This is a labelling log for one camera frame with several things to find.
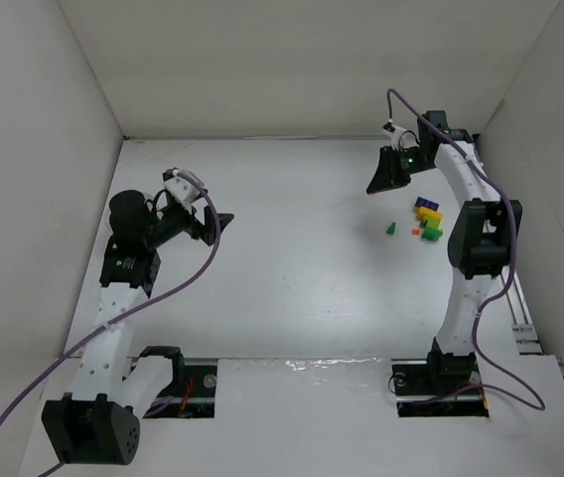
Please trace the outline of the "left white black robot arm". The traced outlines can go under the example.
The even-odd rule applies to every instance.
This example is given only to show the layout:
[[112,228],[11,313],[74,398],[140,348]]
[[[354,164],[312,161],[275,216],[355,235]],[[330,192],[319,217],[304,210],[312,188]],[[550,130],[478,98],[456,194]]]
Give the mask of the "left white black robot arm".
[[84,348],[60,399],[46,401],[42,423],[63,464],[127,465],[138,449],[141,419],[192,385],[178,347],[148,346],[127,364],[134,324],[129,314],[151,299],[161,265],[159,246],[185,233],[209,246],[233,221],[210,207],[198,220],[194,201],[173,190],[158,194],[163,208],[136,190],[109,202],[111,235],[99,276],[97,336]]

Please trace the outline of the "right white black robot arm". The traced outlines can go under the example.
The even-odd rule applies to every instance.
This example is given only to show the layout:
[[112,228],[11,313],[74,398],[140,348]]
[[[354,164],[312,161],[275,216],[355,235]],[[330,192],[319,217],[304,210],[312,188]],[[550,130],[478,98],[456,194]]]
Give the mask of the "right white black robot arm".
[[438,169],[461,207],[447,242],[453,275],[441,328],[424,363],[392,367],[399,396],[439,398],[475,389],[470,379],[484,357],[478,327],[486,306],[503,296],[492,292],[495,281],[515,267],[522,206],[492,184],[476,157],[473,138],[464,129],[448,128],[444,112],[428,111],[417,125],[416,131],[393,121],[384,125],[390,142],[379,151],[366,191],[372,195],[403,188],[414,174]]

